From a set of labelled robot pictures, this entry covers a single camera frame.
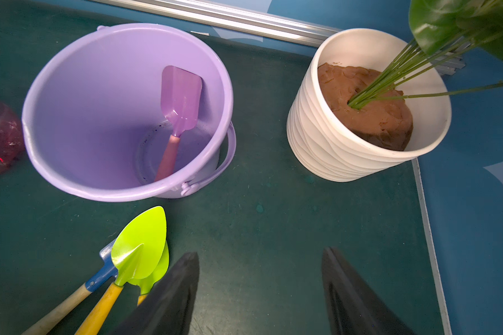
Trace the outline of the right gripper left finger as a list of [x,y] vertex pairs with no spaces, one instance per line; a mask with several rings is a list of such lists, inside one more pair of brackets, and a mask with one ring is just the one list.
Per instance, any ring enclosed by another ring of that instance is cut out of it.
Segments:
[[200,274],[196,252],[185,253],[112,334],[188,334]]

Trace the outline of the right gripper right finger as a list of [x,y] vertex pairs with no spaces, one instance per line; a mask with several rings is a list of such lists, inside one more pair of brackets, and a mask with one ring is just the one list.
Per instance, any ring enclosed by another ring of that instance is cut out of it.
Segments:
[[332,334],[414,333],[383,303],[338,249],[324,249],[321,276]]

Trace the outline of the green trowel yellow handle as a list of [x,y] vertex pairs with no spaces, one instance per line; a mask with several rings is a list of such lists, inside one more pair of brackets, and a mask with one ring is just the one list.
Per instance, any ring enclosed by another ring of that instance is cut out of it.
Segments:
[[124,284],[151,275],[166,245],[166,233],[166,214],[161,206],[144,211],[127,224],[111,250],[117,278],[85,318],[77,334],[99,333]]

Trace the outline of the blue shovel wooden handle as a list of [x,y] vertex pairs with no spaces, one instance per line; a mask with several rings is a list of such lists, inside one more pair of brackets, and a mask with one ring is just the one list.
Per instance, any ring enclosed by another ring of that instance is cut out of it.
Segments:
[[115,240],[111,241],[99,251],[99,256],[103,261],[103,267],[61,304],[33,324],[29,329],[25,330],[22,335],[48,334],[72,310],[74,310],[75,307],[106,283],[107,280],[115,279],[117,277],[117,268],[113,265],[111,260],[111,250],[114,243]]

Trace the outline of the purple plastic bucket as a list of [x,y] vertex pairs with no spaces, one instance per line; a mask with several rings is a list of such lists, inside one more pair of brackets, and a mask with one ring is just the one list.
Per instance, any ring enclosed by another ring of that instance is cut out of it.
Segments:
[[[182,135],[173,174],[156,180],[172,133],[161,109],[162,73],[203,82],[196,127]],[[233,87],[216,52],[168,26],[100,26],[41,70],[22,109],[29,158],[58,189],[100,202],[184,198],[206,187],[236,153]]]

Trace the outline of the purple toy scoop pink handle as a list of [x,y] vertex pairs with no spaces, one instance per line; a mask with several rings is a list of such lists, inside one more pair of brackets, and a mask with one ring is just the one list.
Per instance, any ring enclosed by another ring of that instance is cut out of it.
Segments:
[[197,125],[202,88],[202,78],[194,73],[176,66],[163,69],[160,106],[164,117],[172,125],[172,133],[159,164],[156,181],[173,174],[180,137]]

